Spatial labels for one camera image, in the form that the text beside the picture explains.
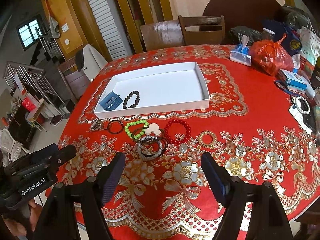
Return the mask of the person's left hand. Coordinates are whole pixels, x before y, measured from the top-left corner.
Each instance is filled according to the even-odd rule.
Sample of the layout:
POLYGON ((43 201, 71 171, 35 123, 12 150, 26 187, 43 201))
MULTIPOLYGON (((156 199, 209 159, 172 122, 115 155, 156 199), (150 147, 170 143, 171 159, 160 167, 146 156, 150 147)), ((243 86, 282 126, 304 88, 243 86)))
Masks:
POLYGON ((22 210, 9 211, 2 215, 2 218, 13 236, 18 239, 32 239, 42 208, 31 199, 22 210))

